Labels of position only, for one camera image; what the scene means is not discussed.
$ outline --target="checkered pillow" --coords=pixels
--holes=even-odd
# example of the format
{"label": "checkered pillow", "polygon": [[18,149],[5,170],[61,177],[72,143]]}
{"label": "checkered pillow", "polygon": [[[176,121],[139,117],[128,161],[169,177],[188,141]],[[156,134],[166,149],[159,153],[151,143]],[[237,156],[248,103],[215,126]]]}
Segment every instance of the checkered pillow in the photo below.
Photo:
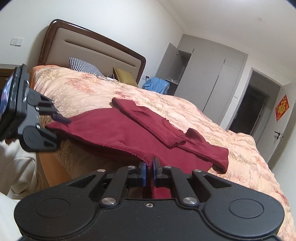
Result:
{"label": "checkered pillow", "polygon": [[94,74],[97,77],[105,78],[105,76],[94,65],[92,65],[88,62],[85,62],[81,59],[78,59],[78,58],[69,57],[69,60],[70,60],[70,69],[71,70]]}

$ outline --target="bed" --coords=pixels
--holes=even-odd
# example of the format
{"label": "bed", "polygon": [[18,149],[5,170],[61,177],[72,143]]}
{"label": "bed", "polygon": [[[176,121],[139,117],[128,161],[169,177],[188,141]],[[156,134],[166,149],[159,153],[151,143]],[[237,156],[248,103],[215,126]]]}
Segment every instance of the bed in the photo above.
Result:
{"label": "bed", "polygon": [[[148,107],[184,132],[188,128],[197,130],[209,143],[229,150],[227,173],[221,174],[213,168],[209,172],[276,198],[285,211],[278,236],[285,241],[296,240],[289,203],[251,136],[224,131],[187,100],[70,70],[69,57],[92,63],[104,75],[110,74],[111,68],[116,65],[131,72],[137,83],[146,62],[140,54],[104,36],[54,20],[47,30],[38,66],[31,70],[30,84],[53,99],[56,108],[65,117],[97,108],[111,108],[111,99],[117,97]],[[50,117],[40,119],[42,126],[51,121]],[[120,158],[115,161],[93,156],[67,140],[55,153],[40,153],[40,160],[51,186],[99,168],[114,172],[121,166],[139,162],[137,159],[126,163]]]}

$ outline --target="white door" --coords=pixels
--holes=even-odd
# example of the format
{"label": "white door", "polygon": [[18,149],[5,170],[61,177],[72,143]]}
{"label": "white door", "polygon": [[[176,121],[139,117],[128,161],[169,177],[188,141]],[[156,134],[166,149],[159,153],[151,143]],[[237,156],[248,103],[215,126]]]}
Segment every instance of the white door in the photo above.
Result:
{"label": "white door", "polygon": [[[288,109],[285,108],[286,107],[285,101],[282,101],[285,95],[287,96],[287,102],[289,104]],[[290,83],[281,87],[279,91],[279,95],[276,99],[276,104],[274,106],[274,109],[257,143],[257,149],[266,162],[269,161],[277,145],[279,144],[279,141],[290,119],[295,100],[296,100],[296,84],[295,83]],[[277,109],[278,114],[281,115],[284,111],[285,112],[277,121],[276,107],[278,106],[279,103],[283,105]]]}

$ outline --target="headboard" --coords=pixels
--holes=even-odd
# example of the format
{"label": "headboard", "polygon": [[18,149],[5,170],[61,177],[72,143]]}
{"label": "headboard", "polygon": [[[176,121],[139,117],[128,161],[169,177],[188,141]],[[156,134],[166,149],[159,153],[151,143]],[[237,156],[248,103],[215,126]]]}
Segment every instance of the headboard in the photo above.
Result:
{"label": "headboard", "polygon": [[135,51],[78,25],[55,19],[43,40],[38,65],[55,64],[69,68],[69,57],[96,66],[105,76],[113,67],[131,72],[139,83],[146,59]]}

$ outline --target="pillow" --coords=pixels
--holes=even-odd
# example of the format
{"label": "pillow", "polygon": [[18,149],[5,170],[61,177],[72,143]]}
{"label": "pillow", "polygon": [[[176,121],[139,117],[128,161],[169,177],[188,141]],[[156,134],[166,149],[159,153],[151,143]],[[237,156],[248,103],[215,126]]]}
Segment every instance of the pillow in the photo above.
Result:
{"label": "pillow", "polygon": [[102,77],[102,78],[106,78],[99,70],[97,67],[95,67],[94,65],[83,61],[81,59],[78,58],[72,58],[69,57],[70,60],[70,69],[71,70],[76,70],[79,72],[85,72],[85,73],[89,73],[89,74],[94,74],[97,77]]}
{"label": "pillow", "polygon": [[138,87],[137,82],[130,72],[113,67],[114,78],[121,83]]}

